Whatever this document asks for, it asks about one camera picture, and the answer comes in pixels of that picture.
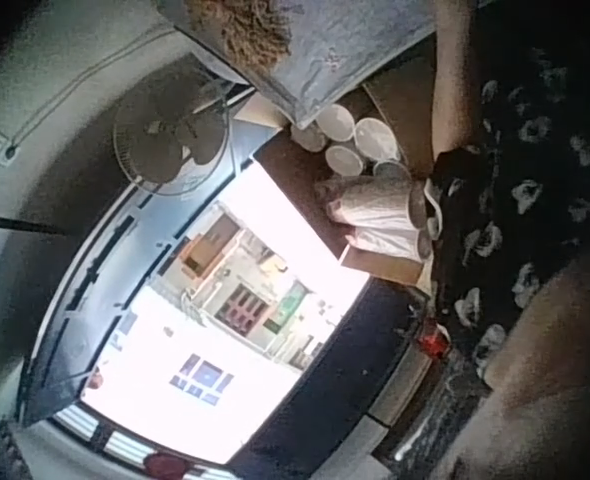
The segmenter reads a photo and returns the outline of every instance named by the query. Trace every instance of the wall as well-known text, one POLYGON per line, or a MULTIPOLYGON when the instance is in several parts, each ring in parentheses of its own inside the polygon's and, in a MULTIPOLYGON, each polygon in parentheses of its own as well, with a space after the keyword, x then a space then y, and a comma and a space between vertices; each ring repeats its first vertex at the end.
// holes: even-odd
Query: wall
MULTIPOLYGON (((42 1, 0 57, 0 130, 14 135, 87 67, 155 25, 165 30, 165 24, 150 0, 42 1)), ((105 182, 99 172, 108 162, 112 178, 119 174, 111 158, 114 112, 104 112, 139 79, 188 52, 188 41, 173 33, 83 83, 20 145, 13 165, 0 166, 0 216, 75 229, 78 219, 71 205, 68 215, 62 213, 62 198, 74 201, 71 192, 105 182), (92 131, 77 140, 87 127, 92 131)), ((92 195, 84 200, 98 206, 92 195)), ((84 209, 79 200, 75 206, 84 209)))
MULTIPOLYGON (((0 130, 9 136, 88 66, 163 21, 150 0, 37 3, 0 56, 0 130)), ((125 185, 112 153, 112 103, 139 79, 188 52, 185 38, 172 34, 97 73, 20 145, 10 167, 0 166, 0 216, 70 233, 0 230, 0 418, 14 413, 22 359, 59 279, 84 234, 125 185), (9 298, 19 284, 24 285, 21 298, 9 298)), ((35 467, 41 472, 36 480, 120 478, 111 471, 78 474, 77 464, 58 460, 64 453, 54 448, 60 445, 41 443, 27 450, 29 463, 41 466, 35 467)), ((9 478, 3 457, 0 478, 9 478)))

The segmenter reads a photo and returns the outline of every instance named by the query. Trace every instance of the red object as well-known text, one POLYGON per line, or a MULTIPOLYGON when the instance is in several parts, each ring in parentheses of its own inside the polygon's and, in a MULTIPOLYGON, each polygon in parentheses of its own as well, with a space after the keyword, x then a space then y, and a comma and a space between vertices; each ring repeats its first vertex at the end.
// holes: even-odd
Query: red object
POLYGON ((428 320, 425 323, 424 331, 417 340, 419 348, 429 357, 441 360, 450 347, 446 335, 437 327, 437 323, 428 320))
POLYGON ((156 480, 182 480, 193 467, 183 458, 166 453, 153 453, 144 459, 144 470, 156 480))

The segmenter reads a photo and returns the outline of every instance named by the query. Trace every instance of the bright sky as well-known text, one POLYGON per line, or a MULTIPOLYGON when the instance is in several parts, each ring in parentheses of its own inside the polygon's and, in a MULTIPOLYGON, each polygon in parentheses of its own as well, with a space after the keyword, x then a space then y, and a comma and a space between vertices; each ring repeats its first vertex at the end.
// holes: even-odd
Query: bright sky
POLYGON ((218 200, 280 255, 307 287, 341 311, 350 308, 368 274, 339 265, 261 166, 251 165, 218 200))

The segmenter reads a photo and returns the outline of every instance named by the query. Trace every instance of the blue window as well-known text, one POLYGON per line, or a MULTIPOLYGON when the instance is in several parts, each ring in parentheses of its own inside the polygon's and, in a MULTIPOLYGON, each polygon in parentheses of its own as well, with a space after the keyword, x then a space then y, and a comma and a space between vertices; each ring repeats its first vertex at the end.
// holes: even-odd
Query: blue window
POLYGON ((204 390, 202 390, 201 388, 197 387, 196 385, 190 385, 187 389, 186 389, 186 393, 188 393, 189 395, 193 395, 194 397, 201 397, 202 393, 204 393, 204 390))
POLYGON ((222 381, 219 382, 219 385, 217 386, 215 391, 217 393, 224 393, 224 389, 226 387, 228 387, 228 385, 231 383, 232 380, 233 380, 233 375, 231 375, 230 373, 227 373, 226 376, 222 379, 222 381))
POLYGON ((201 360, 201 358, 199 357, 199 355, 192 354, 188 358, 188 360, 186 360, 186 362, 184 363, 184 366, 180 370, 180 373, 182 375, 189 376, 191 374, 191 372, 193 371, 193 369, 195 368, 195 365, 197 365, 197 363, 200 360, 201 360))
POLYGON ((210 403, 211 405, 215 406, 217 405, 217 402, 219 402, 219 397, 216 397, 211 393, 207 393, 206 395, 204 395, 204 398, 202 398, 202 400, 206 403, 210 403))
POLYGON ((193 374, 193 378, 197 383, 210 388, 215 385, 217 380, 219 380, 219 377, 222 376, 222 373, 224 373, 223 370, 220 370, 215 365, 203 362, 193 374))
POLYGON ((186 384, 188 382, 186 380, 184 380, 181 377, 178 377, 177 375, 175 375, 172 379, 171 379, 171 385, 175 385, 177 388, 179 388, 180 390, 184 390, 184 388, 186 387, 186 384))

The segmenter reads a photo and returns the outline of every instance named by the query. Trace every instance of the cable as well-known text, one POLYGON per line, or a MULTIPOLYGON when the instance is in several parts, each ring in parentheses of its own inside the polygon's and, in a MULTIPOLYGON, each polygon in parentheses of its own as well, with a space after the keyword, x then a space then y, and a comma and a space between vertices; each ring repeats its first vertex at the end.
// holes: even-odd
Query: cable
POLYGON ((136 37, 134 40, 120 48, 119 50, 113 52, 112 54, 104 57, 102 60, 97 62, 96 64, 88 67, 86 70, 82 71, 79 75, 73 78, 63 89, 61 89, 56 95, 51 97, 46 103, 44 103, 40 108, 38 108, 29 118, 24 122, 24 124, 20 127, 20 129, 15 133, 13 136, 11 146, 7 149, 7 155, 10 154, 11 156, 15 154, 19 145, 26 140, 39 126, 53 113, 62 103, 64 103, 74 92, 77 88, 88 80, 90 77, 98 73, 99 71, 109 67, 113 63, 131 55, 135 51, 139 50, 146 45, 153 43, 154 41, 166 37, 170 34, 178 33, 177 30, 174 28, 168 28, 168 24, 161 23, 157 24, 144 33, 136 37), (165 30, 157 33, 151 38, 146 38, 147 36, 154 33, 156 30, 159 30, 160 27, 166 27, 165 30))

